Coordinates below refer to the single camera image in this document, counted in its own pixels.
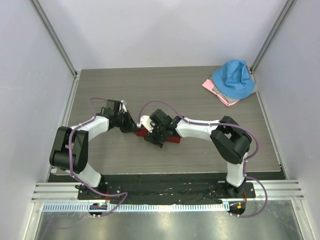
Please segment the red cloth napkin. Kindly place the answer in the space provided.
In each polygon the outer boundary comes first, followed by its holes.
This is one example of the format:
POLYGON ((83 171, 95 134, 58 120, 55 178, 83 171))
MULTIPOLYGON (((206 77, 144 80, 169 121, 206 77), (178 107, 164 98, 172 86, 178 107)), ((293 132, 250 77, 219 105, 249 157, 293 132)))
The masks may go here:
POLYGON ((142 128, 135 132, 138 137, 143 137, 143 139, 151 144, 162 146, 164 142, 171 142, 179 144, 181 141, 180 136, 168 136, 165 134, 157 134, 149 132, 146 128, 142 128))

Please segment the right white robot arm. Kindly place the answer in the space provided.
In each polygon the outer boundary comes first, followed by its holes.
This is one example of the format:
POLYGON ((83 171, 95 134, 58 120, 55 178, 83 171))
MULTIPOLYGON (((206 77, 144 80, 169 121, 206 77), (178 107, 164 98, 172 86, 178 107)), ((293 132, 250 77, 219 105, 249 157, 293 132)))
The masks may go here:
POLYGON ((203 121, 176 116, 171 118, 161 109, 150 116, 140 117, 139 124, 147 130, 144 140, 162 148, 171 138, 195 138, 210 141, 226 161, 225 187, 220 198, 241 196, 244 192, 244 161, 248 156, 252 138, 229 116, 221 120, 203 121))

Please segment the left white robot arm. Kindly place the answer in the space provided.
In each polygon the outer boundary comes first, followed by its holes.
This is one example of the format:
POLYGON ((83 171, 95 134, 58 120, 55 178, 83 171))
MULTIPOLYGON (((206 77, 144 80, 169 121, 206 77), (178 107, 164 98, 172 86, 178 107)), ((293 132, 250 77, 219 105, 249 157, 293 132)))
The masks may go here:
POLYGON ((71 178, 82 184, 81 190, 89 190, 93 198, 100 200, 107 194, 105 178, 89 164, 89 142, 113 128, 123 133, 138 130, 123 100, 107 99, 100 112, 72 127, 57 129, 49 163, 52 167, 67 172, 71 178))

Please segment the pink folded cloth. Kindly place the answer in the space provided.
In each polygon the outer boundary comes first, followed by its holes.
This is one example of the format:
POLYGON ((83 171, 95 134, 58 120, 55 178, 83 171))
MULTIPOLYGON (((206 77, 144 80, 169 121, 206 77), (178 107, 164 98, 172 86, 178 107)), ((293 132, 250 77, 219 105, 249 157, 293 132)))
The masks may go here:
POLYGON ((239 102, 238 99, 230 98, 222 93, 214 84, 212 79, 207 79, 202 87, 214 94, 225 106, 230 107, 239 102))

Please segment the grey folded cloth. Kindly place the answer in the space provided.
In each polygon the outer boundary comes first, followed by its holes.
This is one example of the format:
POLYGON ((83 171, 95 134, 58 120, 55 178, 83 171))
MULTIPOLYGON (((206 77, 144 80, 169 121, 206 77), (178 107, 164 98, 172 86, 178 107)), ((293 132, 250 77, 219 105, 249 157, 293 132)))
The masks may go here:
POLYGON ((240 100, 239 99, 234 99, 231 97, 226 96, 224 93, 222 93, 214 84, 213 80, 210 79, 213 87, 212 87, 212 92, 218 97, 218 99, 227 107, 233 106, 236 103, 238 103, 240 100))

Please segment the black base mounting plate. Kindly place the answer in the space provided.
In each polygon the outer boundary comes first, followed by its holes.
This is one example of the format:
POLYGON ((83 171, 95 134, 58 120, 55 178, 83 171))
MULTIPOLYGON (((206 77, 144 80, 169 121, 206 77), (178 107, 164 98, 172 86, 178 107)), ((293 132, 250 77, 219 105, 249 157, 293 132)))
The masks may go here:
POLYGON ((223 199, 254 199, 254 185, 239 188, 226 182, 225 173, 110 174, 102 176, 95 193, 78 186, 78 200, 109 200, 125 205, 219 204, 223 199))

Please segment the blue bucket hat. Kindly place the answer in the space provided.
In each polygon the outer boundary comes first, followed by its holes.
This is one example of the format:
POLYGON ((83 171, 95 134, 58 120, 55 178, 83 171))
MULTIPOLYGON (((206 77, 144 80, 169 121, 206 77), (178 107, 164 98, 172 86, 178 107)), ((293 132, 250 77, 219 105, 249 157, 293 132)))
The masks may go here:
POLYGON ((250 96, 256 87, 247 63, 244 60, 233 59, 227 61, 212 73, 215 87, 229 98, 242 100, 250 96))

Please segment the aluminium front rail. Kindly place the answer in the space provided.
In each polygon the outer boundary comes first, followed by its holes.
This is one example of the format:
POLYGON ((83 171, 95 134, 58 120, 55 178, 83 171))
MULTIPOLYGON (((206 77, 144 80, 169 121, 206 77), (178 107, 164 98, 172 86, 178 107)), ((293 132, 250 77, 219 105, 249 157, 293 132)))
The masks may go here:
MULTIPOLYGON (((297 180, 262 180, 269 201, 304 200, 297 180)), ((79 202, 75 182, 40 182, 35 185, 32 203, 79 202)))

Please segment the left aluminium frame post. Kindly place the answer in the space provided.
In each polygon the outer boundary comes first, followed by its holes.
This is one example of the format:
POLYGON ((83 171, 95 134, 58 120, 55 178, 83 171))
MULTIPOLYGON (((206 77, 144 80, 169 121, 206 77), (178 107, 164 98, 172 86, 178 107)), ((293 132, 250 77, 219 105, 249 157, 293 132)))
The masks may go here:
POLYGON ((66 64, 68 70, 70 71, 71 75, 75 78, 78 75, 77 70, 75 69, 74 65, 72 64, 66 50, 64 49, 56 31, 54 30, 49 18, 47 17, 43 7, 41 6, 38 0, 30 0, 30 4, 32 5, 33 9, 35 10, 36 14, 38 15, 40 21, 42 22, 45 30, 47 31, 49 37, 51 38, 54 46, 56 47, 57 51, 59 52, 62 60, 66 64))

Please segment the aluminium frame post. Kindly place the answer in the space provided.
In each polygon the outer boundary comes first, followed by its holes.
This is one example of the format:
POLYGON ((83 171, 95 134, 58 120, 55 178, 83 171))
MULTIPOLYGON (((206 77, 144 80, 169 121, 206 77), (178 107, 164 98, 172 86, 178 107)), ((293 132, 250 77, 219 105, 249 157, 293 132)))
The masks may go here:
POLYGON ((262 44, 255 60, 253 61, 252 66, 250 67, 250 72, 253 74, 258 66, 260 65, 263 57, 265 56, 267 50, 271 46, 273 40, 276 38, 276 35, 280 31, 282 25, 284 24, 286 18, 290 14, 291 10, 293 9, 294 5, 296 4, 297 0, 286 0, 280 13, 278 14, 274 24, 272 25, 265 41, 262 44))
POLYGON ((36 14, 38 15, 40 21, 42 22, 45 30, 47 31, 49 37, 51 38, 54 46, 56 47, 57 51, 59 52, 62 60, 66 64, 68 70, 70 71, 71 75, 75 78, 78 75, 77 70, 75 69, 74 65, 72 64, 66 50, 64 49, 56 31, 54 30, 49 18, 47 17, 43 7, 41 6, 38 0, 30 0, 30 4, 32 5, 33 9, 35 10, 36 14))

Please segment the right aluminium frame post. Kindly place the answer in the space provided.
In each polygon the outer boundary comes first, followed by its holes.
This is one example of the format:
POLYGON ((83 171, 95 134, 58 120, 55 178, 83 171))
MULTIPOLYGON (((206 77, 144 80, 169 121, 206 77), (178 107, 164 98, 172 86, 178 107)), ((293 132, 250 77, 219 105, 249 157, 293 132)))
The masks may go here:
POLYGON ((273 40, 276 38, 276 35, 280 31, 282 25, 284 24, 286 18, 290 14, 291 10, 293 9, 294 5, 296 4, 297 0, 286 0, 280 13, 278 14, 274 24, 272 25, 265 41, 262 44, 255 60, 253 61, 252 66, 250 67, 250 72, 253 74, 258 66, 260 65, 263 57, 265 56, 267 50, 271 46, 273 40))

